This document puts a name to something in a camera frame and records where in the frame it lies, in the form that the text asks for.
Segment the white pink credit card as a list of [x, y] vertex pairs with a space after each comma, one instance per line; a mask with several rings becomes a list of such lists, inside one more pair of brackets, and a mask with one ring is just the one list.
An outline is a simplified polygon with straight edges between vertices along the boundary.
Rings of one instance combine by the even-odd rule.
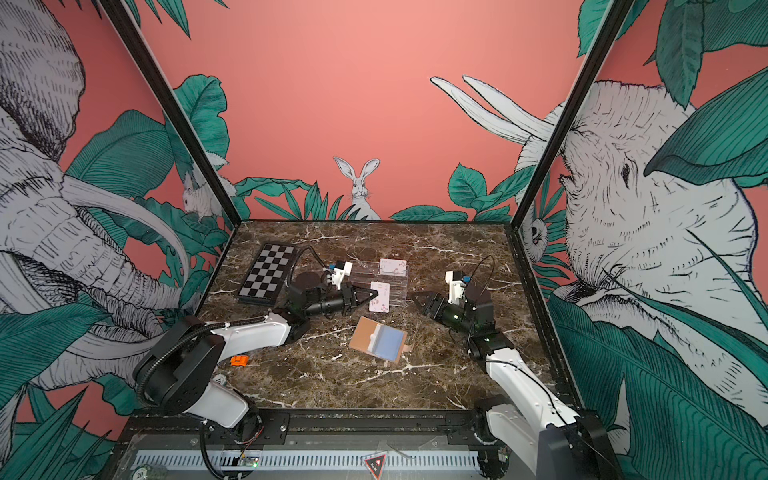
[[401, 259], [383, 258], [379, 262], [379, 273], [386, 276], [406, 277], [408, 274], [407, 262]]
[[369, 302], [369, 311], [376, 313], [389, 313], [390, 284], [386, 282], [372, 281], [370, 288], [375, 290], [377, 295]]

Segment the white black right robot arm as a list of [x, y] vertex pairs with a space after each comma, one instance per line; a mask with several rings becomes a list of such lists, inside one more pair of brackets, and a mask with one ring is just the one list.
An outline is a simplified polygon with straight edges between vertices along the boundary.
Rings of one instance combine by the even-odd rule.
[[475, 436], [502, 442], [537, 479], [622, 479], [602, 421], [555, 396], [527, 366], [513, 342], [496, 327], [490, 293], [469, 286], [459, 297], [415, 292], [420, 312], [464, 334], [465, 350], [509, 398], [477, 416]]

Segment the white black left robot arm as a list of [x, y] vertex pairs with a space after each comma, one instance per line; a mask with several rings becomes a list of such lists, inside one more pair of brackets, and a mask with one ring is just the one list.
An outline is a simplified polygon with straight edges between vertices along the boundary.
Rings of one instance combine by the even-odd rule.
[[134, 369], [139, 400], [164, 415], [186, 414], [226, 429], [257, 422], [258, 410], [245, 396], [213, 380], [219, 363], [293, 343], [312, 317], [347, 314], [378, 297], [375, 289], [334, 285], [314, 273], [286, 289], [285, 303], [261, 317], [206, 323], [188, 316], [172, 327]]

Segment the clear acrylic organizer box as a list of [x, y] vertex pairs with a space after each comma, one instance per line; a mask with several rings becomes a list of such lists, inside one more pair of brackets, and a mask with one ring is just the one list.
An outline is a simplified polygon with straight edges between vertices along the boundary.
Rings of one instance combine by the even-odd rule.
[[379, 273], [379, 262], [358, 261], [352, 262], [353, 268], [350, 281], [355, 285], [370, 287], [372, 281], [386, 282], [390, 284], [390, 305], [405, 306], [408, 294], [408, 275], [406, 277], [386, 276]]

